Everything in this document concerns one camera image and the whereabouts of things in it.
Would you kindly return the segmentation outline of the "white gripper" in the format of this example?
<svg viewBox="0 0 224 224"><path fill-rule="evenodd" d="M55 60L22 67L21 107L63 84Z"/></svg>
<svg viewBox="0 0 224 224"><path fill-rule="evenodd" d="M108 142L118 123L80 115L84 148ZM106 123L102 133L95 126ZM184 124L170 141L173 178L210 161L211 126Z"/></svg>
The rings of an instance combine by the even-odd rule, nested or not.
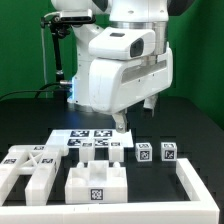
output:
<svg viewBox="0 0 224 224"><path fill-rule="evenodd" d="M168 88L172 78L170 48L157 57L154 65L147 57L130 61L95 59L89 72L90 105L97 112L113 114L116 131L126 133L126 114L121 110L145 99L144 110L154 116L157 93Z"/></svg>

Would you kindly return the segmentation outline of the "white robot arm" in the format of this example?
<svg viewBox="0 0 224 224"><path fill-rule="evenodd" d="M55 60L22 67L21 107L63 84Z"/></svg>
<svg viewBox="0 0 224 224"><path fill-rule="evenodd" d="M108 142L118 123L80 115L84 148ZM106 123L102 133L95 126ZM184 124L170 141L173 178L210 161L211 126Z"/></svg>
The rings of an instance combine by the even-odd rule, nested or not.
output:
<svg viewBox="0 0 224 224"><path fill-rule="evenodd" d="M157 94L170 87L168 20L195 0L51 1L61 21L80 24L77 36L87 43L90 107L112 116L118 132L127 132L127 108L142 101L152 109Z"/></svg>

